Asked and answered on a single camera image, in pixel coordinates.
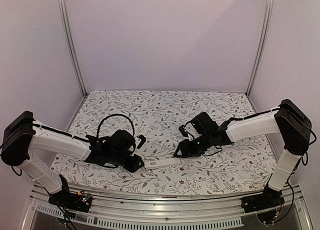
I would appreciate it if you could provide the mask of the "white remote control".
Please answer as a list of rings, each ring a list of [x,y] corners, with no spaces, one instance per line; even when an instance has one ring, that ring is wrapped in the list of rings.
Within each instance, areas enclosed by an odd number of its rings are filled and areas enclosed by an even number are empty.
[[[146,170],[163,169],[172,166],[177,166],[181,163],[179,158],[168,158],[163,160],[149,161],[144,164]]]

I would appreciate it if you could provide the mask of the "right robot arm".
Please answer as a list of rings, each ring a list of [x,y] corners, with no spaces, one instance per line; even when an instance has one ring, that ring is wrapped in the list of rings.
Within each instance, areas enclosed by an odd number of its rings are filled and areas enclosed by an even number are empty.
[[[259,196],[262,208],[269,208],[278,200],[280,192],[295,172],[310,145],[317,140],[310,119],[289,99],[267,111],[243,118],[231,117],[218,125],[206,112],[201,112],[188,121],[198,133],[194,137],[179,127],[185,137],[174,152],[176,158],[199,157],[211,147],[229,146],[244,139],[269,134],[280,134],[284,142],[283,152],[276,168],[267,182],[266,190]]]

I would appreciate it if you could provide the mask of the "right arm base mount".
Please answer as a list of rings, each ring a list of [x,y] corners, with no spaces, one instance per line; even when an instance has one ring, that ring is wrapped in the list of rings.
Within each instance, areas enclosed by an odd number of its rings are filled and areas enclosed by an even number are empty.
[[[252,213],[273,208],[271,211],[259,213],[257,219],[265,225],[274,224],[280,214],[280,210],[275,207],[282,208],[285,203],[282,191],[271,189],[266,185],[262,193],[252,196],[243,197],[241,199],[241,208],[245,213]]]

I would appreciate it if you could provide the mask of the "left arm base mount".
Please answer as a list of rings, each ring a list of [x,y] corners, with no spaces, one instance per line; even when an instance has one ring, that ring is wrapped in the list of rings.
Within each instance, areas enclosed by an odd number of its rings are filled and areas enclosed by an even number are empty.
[[[48,203],[67,210],[75,210],[88,213],[92,205],[92,195],[81,190],[77,193],[70,192],[67,180],[60,174],[62,183],[61,190],[57,193],[50,193]]]

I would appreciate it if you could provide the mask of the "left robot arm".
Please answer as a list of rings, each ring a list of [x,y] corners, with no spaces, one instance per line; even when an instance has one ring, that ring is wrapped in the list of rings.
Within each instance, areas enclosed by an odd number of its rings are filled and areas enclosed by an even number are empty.
[[[1,160],[8,166],[17,167],[35,182],[41,184],[63,206],[74,203],[74,195],[63,188],[63,177],[54,173],[36,154],[36,150],[67,155],[85,163],[103,168],[122,167],[135,173],[145,164],[135,150],[143,146],[146,138],[134,133],[117,130],[111,136],[86,135],[84,138],[52,128],[34,119],[33,113],[19,115],[3,133],[0,146]]]

